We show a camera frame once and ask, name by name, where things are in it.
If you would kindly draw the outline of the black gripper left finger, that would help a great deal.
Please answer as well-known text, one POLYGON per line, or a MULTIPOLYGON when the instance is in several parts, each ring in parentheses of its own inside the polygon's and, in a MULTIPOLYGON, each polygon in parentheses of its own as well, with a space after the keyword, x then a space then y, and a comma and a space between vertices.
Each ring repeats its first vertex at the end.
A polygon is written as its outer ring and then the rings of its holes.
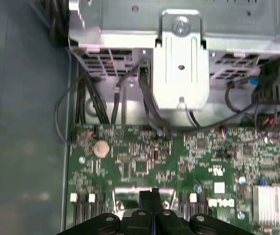
POLYGON ((72 228, 62 235, 149 235, 153 219, 154 189, 140 191, 140 207, 130 216, 120 219, 113 213, 103 213, 72 228))

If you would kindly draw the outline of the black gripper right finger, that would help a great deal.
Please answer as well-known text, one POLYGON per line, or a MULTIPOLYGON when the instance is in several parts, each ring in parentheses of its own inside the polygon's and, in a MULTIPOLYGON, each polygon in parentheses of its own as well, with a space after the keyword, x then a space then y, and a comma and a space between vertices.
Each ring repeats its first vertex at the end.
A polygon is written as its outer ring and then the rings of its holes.
POLYGON ((163 235, 248 235, 249 232, 207 214, 193 215, 188 221, 161 203, 158 188, 152 189, 157 226, 163 235))

